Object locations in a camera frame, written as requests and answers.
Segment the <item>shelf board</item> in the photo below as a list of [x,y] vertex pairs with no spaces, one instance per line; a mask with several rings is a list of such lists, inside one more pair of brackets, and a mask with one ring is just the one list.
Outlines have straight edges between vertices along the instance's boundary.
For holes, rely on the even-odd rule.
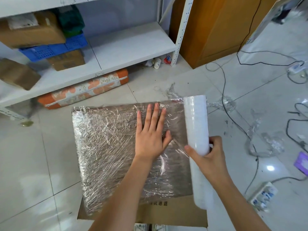
[[92,0],[0,0],[0,18]]
[[83,49],[86,64],[62,71],[40,71],[42,78],[30,91],[0,80],[0,107],[55,91],[105,73],[170,53],[175,44],[158,23],[149,23],[89,39],[92,46]]

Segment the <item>forearm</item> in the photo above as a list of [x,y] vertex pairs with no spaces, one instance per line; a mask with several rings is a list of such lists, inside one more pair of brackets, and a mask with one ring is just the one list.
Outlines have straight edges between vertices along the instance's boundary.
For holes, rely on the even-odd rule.
[[124,179],[89,231],[131,231],[133,229],[139,199],[151,166],[152,163],[148,160],[134,158]]
[[236,231],[270,231],[230,179],[215,188]]

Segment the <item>hand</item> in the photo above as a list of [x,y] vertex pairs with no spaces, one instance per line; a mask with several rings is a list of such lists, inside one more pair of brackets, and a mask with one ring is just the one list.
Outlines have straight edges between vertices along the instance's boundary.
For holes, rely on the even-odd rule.
[[170,130],[166,132],[164,141],[162,138],[166,109],[162,109],[159,121],[157,123],[158,113],[159,103],[155,104],[152,117],[152,105],[149,104],[147,115],[145,117],[144,127],[142,128],[141,111],[138,110],[135,158],[146,159],[152,163],[171,142],[172,137]]
[[198,153],[196,153],[196,151],[189,145],[184,148],[187,154],[196,162],[204,176],[215,188],[221,183],[229,183],[232,182],[232,180],[227,170],[221,137],[213,136],[210,137],[209,140],[210,143],[213,144],[213,149],[205,156],[198,155]]

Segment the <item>white stretch film roll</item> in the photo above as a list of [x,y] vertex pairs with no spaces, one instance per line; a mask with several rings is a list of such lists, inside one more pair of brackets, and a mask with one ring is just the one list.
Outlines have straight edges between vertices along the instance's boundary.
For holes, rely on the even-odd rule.
[[[210,151],[206,96],[184,97],[184,111],[188,144],[204,156]],[[194,160],[190,158],[189,162],[194,202],[199,208],[207,210],[213,206],[214,189]]]

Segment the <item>tile floor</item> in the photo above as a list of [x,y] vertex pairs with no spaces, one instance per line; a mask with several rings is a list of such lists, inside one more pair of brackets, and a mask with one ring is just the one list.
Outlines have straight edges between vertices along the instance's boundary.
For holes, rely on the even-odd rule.
[[[288,43],[282,49],[285,54],[296,50],[307,51],[305,29],[308,29],[307,22],[301,18],[291,19],[282,26],[271,23],[244,50],[256,51],[263,48],[281,52],[281,45]],[[282,34],[287,36],[286,39],[277,41]],[[246,63],[260,60],[290,62],[284,57],[263,53],[243,56],[241,60]],[[247,130],[253,122],[251,109],[263,113],[262,123],[253,143],[257,151],[266,151],[267,146],[260,138],[261,133],[285,133],[287,120],[298,118],[287,111],[295,111],[296,102],[308,100],[307,84],[292,83],[283,66],[240,65],[234,54],[216,62],[220,65],[228,62],[223,66],[227,82],[225,95],[230,96],[237,104],[230,116]],[[217,66],[209,64],[208,68],[214,70]],[[181,57],[175,68],[161,65],[158,70],[138,66],[129,69],[128,84],[68,107],[50,111],[39,109],[32,117],[34,124],[31,127],[21,127],[18,122],[0,116],[0,230],[85,231],[90,227],[91,221],[76,219],[82,189],[71,121],[73,106],[166,100],[166,89],[174,82],[175,91],[181,96],[206,94],[208,101],[214,102],[222,95],[224,80],[220,69],[210,72],[205,66],[201,66],[192,70]],[[244,193],[255,174],[256,157],[247,154],[247,138],[225,112],[214,108],[208,112],[210,135],[223,137],[228,170],[236,186]],[[291,125],[290,134],[294,138],[297,138],[297,134],[308,138],[307,125]],[[293,166],[301,149],[285,134],[283,138],[285,152],[260,159],[256,179],[247,196],[264,181],[284,176],[303,178],[303,174]],[[306,230],[308,181],[283,180],[275,186],[279,193],[270,204],[270,212],[261,215],[264,221],[272,230]],[[234,230],[217,194],[214,195],[214,201],[214,208],[208,211],[208,230]],[[168,230],[205,229],[169,226]]]

